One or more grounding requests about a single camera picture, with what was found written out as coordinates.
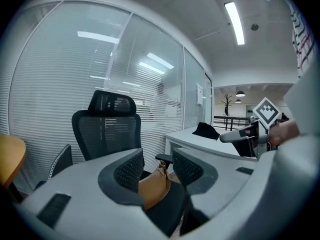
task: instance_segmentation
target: white wall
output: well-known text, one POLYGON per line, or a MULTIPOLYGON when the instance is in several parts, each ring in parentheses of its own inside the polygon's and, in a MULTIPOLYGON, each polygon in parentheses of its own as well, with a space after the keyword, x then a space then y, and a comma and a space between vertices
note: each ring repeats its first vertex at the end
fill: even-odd
POLYGON ((298 80, 297 56, 291 42, 280 47, 264 46, 256 50, 244 49, 217 54, 211 59, 211 64, 215 88, 269 83, 294 84, 298 80))
MULTIPOLYGON (((214 115, 215 116, 224 116, 225 113, 225 104, 221 101, 225 101, 223 94, 215 95, 215 104, 214 104, 214 115)), ((258 105, 264 97, 267 97, 281 112, 283 112, 288 118, 292 119, 293 116, 284 101, 285 93, 270 92, 270 91, 246 91, 244 97, 236 97, 234 93, 228 93, 232 95, 229 106, 228 113, 230 117, 245 118, 247 107, 246 106, 256 106, 258 105), (242 103, 235 103, 237 99, 240 99, 242 103)))

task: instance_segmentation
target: decorative tree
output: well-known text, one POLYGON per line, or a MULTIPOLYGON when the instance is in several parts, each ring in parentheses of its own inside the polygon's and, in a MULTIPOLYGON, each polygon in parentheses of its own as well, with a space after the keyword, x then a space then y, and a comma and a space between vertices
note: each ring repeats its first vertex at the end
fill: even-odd
POLYGON ((222 100, 221 100, 221 102, 223 102, 225 104, 225 106, 224 106, 224 115, 228 117, 228 116, 230 116, 228 114, 228 111, 229 111, 229 107, 231 106, 231 105, 229 105, 229 103, 232 102, 232 100, 229 100, 229 99, 232 97, 232 95, 228 97, 228 94, 226 94, 226 95, 224 95, 224 97, 226 99, 226 102, 224 102, 222 100))

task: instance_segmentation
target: black mesh office chair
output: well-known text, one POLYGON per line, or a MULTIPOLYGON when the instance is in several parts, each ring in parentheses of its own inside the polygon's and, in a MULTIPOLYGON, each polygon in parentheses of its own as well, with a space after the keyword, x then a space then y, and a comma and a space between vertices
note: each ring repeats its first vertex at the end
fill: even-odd
MULTIPOLYGON (((72 117, 74 135, 85 160, 141 148, 141 119, 136 111, 131 97, 96 90, 88 110, 80 110, 72 117)), ((164 160, 166 167, 172 163, 170 155, 160 154, 156 159, 164 160)), ((143 171, 140 179, 150 174, 143 171)), ((184 205, 184 188, 172 181, 168 194, 145 213, 169 237, 180 222, 184 205)))
MULTIPOLYGON (((51 178, 61 171, 63 171, 65 168, 72 166, 72 152, 71 152, 71 146, 70 144, 67 144, 64 146, 64 148, 59 152, 59 154, 55 157, 48 174, 47 181, 51 180, 51 178)), ((35 190, 39 188, 41 185, 46 183, 46 181, 42 180, 39 181, 39 183, 35 186, 35 190)))

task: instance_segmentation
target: white horizontal blinds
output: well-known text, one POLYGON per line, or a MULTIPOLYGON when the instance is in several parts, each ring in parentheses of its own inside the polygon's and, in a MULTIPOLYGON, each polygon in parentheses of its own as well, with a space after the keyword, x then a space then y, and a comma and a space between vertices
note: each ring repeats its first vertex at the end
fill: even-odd
POLYGON ((103 88, 110 54, 129 13, 90 3, 62 3, 28 41, 14 74, 9 125, 27 147, 25 171, 33 186, 71 144, 73 162, 83 161, 72 116, 88 109, 103 88))
POLYGON ((185 49, 185 112, 184 128, 197 126, 205 121, 205 99, 198 104, 198 85, 202 87, 202 95, 206 96, 205 70, 196 59, 185 49))
POLYGON ((133 15, 116 51, 108 91, 132 97, 141 117, 144 169, 165 152, 165 133, 182 129, 183 48, 154 24, 133 15))
POLYGON ((204 122, 211 125, 212 116, 212 83, 207 75, 205 75, 205 118, 204 122))
POLYGON ((12 77, 24 45, 43 17, 56 5, 50 3, 15 15, 0 43, 0 134, 9 134, 8 100, 12 77))

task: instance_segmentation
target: person's arm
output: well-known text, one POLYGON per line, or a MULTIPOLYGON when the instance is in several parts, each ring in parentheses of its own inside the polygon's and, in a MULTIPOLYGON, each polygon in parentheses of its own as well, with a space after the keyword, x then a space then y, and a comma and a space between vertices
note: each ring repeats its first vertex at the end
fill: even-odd
POLYGON ((291 119, 289 121, 275 125, 270 129, 268 141, 272 147, 279 146, 284 142, 299 136, 300 132, 296 121, 291 119))

